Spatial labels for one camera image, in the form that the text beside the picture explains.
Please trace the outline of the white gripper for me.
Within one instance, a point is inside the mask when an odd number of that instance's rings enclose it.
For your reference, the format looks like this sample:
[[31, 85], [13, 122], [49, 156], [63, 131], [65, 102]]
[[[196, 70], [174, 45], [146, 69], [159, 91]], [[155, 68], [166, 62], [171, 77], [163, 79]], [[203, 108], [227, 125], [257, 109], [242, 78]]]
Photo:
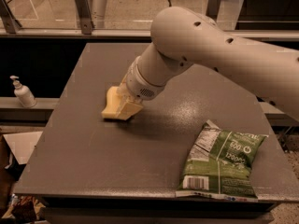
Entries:
[[149, 101], [164, 90], [164, 86], [152, 85], [142, 77], [138, 68], [139, 59], [140, 57], [137, 57], [133, 61], [128, 68], [126, 76], [123, 77], [117, 88], [119, 104], [117, 106], [116, 119], [128, 120], [143, 109], [142, 104], [131, 101], [127, 97], [128, 92], [135, 98]]

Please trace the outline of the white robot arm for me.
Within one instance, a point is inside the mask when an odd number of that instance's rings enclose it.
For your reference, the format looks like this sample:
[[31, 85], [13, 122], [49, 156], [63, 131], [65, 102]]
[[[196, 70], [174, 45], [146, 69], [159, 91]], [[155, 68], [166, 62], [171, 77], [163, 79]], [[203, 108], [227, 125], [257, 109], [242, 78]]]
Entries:
[[168, 80], [194, 64], [221, 75], [299, 120], [299, 51], [229, 35], [205, 15], [168, 7], [153, 20], [151, 44], [119, 87], [117, 119], [129, 119]]

